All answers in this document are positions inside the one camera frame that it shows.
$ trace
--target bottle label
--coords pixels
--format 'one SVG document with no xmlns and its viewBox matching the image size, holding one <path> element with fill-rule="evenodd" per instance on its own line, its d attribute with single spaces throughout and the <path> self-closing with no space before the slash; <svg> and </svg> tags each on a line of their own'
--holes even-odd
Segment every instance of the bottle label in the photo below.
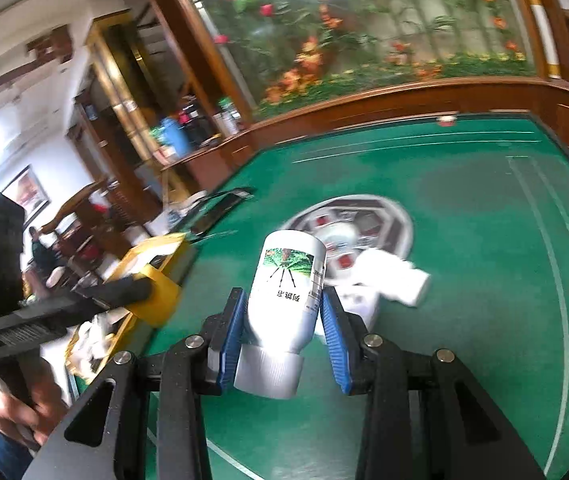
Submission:
<svg viewBox="0 0 569 480">
<path fill-rule="evenodd" d="M 295 249 L 266 249 L 256 272 L 251 295 L 279 306 L 303 307 L 317 312 L 322 266 L 315 269 L 313 254 Z"/>
</svg>

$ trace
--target person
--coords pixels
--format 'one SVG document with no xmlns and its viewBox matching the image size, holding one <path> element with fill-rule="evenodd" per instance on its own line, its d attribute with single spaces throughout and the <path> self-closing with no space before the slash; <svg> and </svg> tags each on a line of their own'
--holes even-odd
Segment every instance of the person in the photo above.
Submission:
<svg viewBox="0 0 569 480">
<path fill-rule="evenodd" d="M 33 408 L 0 388 L 0 472 L 7 480 L 20 480 L 32 460 L 16 425 L 30 428 L 34 440 L 42 446 L 68 410 L 51 367 L 44 360 L 41 369 L 38 380 L 30 385 Z"/>
<path fill-rule="evenodd" d="M 46 280 L 53 272 L 53 269 L 60 265 L 58 256 L 52 248 L 47 247 L 40 241 L 40 231 L 38 229 L 31 226 L 29 234 L 31 235 L 31 252 L 36 268 L 39 274 Z"/>
</svg>

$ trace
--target glass cabinet door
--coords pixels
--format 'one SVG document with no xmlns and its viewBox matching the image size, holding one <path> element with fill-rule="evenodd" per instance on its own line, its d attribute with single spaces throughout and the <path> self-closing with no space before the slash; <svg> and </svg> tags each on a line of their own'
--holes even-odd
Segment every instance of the glass cabinet door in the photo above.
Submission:
<svg viewBox="0 0 569 480">
<path fill-rule="evenodd" d="M 436 78 L 533 75 L 511 0 L 193 0 L 256 118 Z"/>
</svg>

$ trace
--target green table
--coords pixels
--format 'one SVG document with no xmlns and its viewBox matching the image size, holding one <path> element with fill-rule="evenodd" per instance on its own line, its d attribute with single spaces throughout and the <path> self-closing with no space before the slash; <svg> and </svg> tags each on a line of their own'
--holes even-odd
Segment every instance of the green table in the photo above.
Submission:
<svg viewBox="0 0 569 480">
<path fill-rule="evenodd" d="M 197 244 L 180 306 L 148 354 L 199 331 L 231 287 L 249 290 L 264 238 L 295 213 L 335 196 L 382 195 L 408 211 L 409 259 L 433 278 L 417 308 L 382 300 L 375 331 L 408 351 L 452 349 L 548 477 L 567 471 L 569 160 L 542 127 L 495 114 L 448 128 L 356 128 L 261 152 L 224 187 L 236 186 L 254 187 L 255 198 Z M 365 398 L 341 395 L 316 338 L 303 355 L 292 400 L 238 390 L 204 398 L 216 480 L 353 478 Z"/>
</svg>

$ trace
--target ceiling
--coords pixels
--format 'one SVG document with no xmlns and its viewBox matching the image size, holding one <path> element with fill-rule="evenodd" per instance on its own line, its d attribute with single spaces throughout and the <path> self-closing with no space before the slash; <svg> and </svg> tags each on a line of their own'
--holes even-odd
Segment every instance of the ceiling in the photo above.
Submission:
<svg viewBox="0 0 569 480">
<path fill-rule="evenodd" d="M 92 20 L 123 9 L 138 12 L 148 0 L 0 0 L 0 76 L 36 56 L 26 43 L 68 25 L 74 56 L 47 63 L 0 87 L 0 165 L 43 136 L 63 135 L 72 122 L 73 98 L 85 84 L 84 46 Z"/>
</svg>

